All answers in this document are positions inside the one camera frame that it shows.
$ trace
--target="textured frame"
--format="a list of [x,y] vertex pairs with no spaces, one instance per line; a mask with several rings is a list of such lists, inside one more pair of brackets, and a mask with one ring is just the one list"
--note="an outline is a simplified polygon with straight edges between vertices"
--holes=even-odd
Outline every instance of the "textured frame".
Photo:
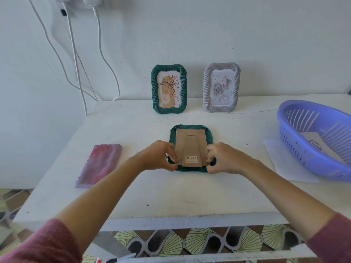
[[[214,70],[229,69],[235,72],[235,79],[233,81],[232,100],[230,106],[213,106],[210,104],[210,87],[211,87],[211,74]],[[204,73],[204,92],[202,106],[209,113],[215,112],[231,112],[234,110],[238,102],[238,91],[240,83],[240,68],[236,63],[211,63],[209,64]]]
[[[181,105],[179,108],[171,107],[171,108],[162,108],[159,106],[159,98],[158,98],[158,83],[157,83],[157,75],[161,71],[177,71],[180,73],[180,98]],[[173,64],[173,65],[156,65],[151,71],[151,92],[152,92],[152,106],[154,110],[159,114],[179,114],[182,113],[187,104],[187,84],[186,84],[186,70],[184,66],[181,64]]]
[[[169,141],[176,145],[176,133],[177,129],[204,129],[205,130],[205,135],[206,135],[206,143],[207,145],[213,144],[213,137],[210,129],[208,129],[204,125],[186,125],[186,124],[178,124],[172,127],[171,129],[171,135],[169,136]],[[170,157],[168,157],[168,162],[169,163],[174,163],[174,161],[171,160]],[[216,158],[213,159],[213,161],[210,163],[210,165],[215,165],[217,162]],[[199,172],[207,172],[206,167],[183,167],[182,165],[178,165],[178,169],[176,171],[199,171]]]

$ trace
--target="right hand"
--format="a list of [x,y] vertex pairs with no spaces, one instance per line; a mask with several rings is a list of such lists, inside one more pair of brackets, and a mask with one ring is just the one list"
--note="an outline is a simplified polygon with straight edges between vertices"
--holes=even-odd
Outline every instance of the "right hand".
[[215,165],[208,165],[206,167],[210,174],[227,172],[230,174],[244,175],[248,171],[248,168],[258,162],[244,152],[234,149],[222,142],[207,145],[206,154],[206,162],[208,163],[212,162],[214,158],[217,159]]

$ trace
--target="left hand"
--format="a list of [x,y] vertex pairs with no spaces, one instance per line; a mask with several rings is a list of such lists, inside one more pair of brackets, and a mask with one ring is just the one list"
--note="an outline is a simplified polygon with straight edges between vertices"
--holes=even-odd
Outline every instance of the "left hand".
[[177,155],[175,153],[176,151],[172,143],[157,140],[147,148],[135,154],[134,158],[141,164],[143,170],[165,169],[174,171],[178,169],[178,165],[169,163],[166,154],[176,162]]

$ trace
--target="white picture frame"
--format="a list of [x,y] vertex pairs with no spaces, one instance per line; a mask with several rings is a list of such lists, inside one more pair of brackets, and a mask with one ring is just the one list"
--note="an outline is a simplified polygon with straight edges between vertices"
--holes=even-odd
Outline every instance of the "white picture frame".
[[209,113],[231,112],[238,101],[240,68],[236,63],[211,63],[204,72],[203,107]]

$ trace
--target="forearm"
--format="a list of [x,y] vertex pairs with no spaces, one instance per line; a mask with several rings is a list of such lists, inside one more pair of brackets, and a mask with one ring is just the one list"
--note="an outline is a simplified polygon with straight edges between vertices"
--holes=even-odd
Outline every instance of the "forearm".
[[56,215],[76,238],[82,253],[141,172],[138,162],[129,158]]
[[334,210],[258,161],[243,175],[266,195],[306,240],[316,234],[335,215]]

